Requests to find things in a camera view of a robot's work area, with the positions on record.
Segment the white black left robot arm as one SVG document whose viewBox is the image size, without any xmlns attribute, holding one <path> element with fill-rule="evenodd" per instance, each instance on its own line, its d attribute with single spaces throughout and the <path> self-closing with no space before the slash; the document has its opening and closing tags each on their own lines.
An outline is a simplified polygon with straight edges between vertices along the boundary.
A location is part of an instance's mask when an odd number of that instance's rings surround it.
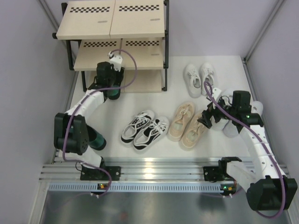
<svg viewBox="0 0 299 224">
<path fill-rule="evenodd" d="M 104 159 L 97 154 L 107 141 L 86 119 L 107 99 L 119 98 L 124 68 L 109 62 L 97 64 L 96 75 L 83 98 L 71 109 L 54 118 L 54 146 L 66 159 L 81 165 L 83 181 L 108 180 Z"/>
</svg>

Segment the green loafer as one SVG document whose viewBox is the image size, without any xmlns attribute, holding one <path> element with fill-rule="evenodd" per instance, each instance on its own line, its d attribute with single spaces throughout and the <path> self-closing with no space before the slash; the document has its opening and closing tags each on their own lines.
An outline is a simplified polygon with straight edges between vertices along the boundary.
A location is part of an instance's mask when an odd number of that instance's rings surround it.
<svg viewBox="0 0 299 224">
<path fill-rule="evenodd" d="M 104 99 L 110 99 L 110 100 L 117 100 L 120 97 L 121 94 L 121 90 L 117 89 L 117 90 L 107 90 L 104 91 Z"/>
<path fill-rule="evenodd" d="M 88 136 L 89 136 L 89 146 L 92 149 L 101 151 L 105 148 L 107 142 L 100 133 L 98 133 L 93 129 L 90 129 L 88 130 Z"/>
</svg>

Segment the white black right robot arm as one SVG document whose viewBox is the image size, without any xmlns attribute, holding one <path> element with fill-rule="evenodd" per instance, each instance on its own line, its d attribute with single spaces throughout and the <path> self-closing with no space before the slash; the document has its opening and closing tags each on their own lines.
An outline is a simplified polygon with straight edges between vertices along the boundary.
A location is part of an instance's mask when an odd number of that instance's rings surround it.
<svg viewBox="0 0 299 224">
<path fill-rule="evenodd" d="M 245 190 L 250 208 L 256 212 L 289 209 L 298 189 L 295 179 L 288 178 L 278 165 L 265 136 L 260 112 L 250 103 L 248 91 L 234 91 L 228 97 L 218 88 L 207 94 L 211 101 L 196 122 L 200 127 L 225 130 L 232 127 L 232 134 L 239 135 L 250 154 L 254 169 L 250 170 L 237 156 L 223 157 L 206 181 L 233 179 Z"/>
</svg>

